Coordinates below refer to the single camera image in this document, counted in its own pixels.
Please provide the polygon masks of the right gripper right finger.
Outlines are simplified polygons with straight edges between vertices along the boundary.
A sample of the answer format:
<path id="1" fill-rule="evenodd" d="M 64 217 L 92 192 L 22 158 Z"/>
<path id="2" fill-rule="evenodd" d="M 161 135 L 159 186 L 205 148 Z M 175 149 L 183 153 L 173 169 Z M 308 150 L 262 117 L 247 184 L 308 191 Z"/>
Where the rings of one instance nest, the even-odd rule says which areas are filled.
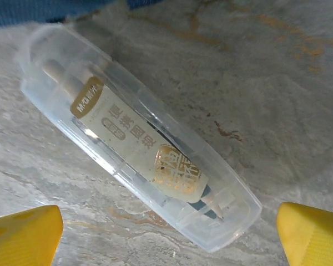
<path id="1" fill-rule="evenodd" d="M 289 266 L 333 266 L 333 212 L 284 202 L 276 227 Z"/>

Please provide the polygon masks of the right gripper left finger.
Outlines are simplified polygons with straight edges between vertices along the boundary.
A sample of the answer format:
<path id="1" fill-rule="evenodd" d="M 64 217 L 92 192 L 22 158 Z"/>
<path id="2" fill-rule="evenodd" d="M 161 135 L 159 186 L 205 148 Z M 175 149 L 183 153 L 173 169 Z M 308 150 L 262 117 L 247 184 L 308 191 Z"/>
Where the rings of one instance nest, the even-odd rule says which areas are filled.
<path id="1" fill-rule="evenodd" d="M 0 266 L 51 266 L 62 233 L 56 205 L 0 217 Z"/>

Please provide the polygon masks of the navy blue backpack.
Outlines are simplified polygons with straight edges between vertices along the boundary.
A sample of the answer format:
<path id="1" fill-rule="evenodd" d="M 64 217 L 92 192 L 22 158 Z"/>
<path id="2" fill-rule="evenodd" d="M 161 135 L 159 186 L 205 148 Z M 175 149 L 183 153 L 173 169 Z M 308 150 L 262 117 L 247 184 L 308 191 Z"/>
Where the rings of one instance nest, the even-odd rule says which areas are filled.
<path id="1" fill-rule="evenodd" d="M 93 13 L 116 0 L 0 0 L 0 28 L 28 22 L 60 23 Z"/>

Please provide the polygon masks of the clear plastic compass case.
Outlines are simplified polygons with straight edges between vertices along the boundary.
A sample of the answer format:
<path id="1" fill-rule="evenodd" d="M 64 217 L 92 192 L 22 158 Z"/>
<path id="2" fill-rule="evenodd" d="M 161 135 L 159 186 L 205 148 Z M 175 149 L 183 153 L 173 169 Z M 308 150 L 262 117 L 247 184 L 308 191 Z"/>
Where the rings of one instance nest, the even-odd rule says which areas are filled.
<path id="1" fill-rule="evenodd" d="M 39 25 L 17 56 L 22 92 L 62 133 L 207 252 L 262 205 L 228 163 L 135 76 L 76 31 Z"/>

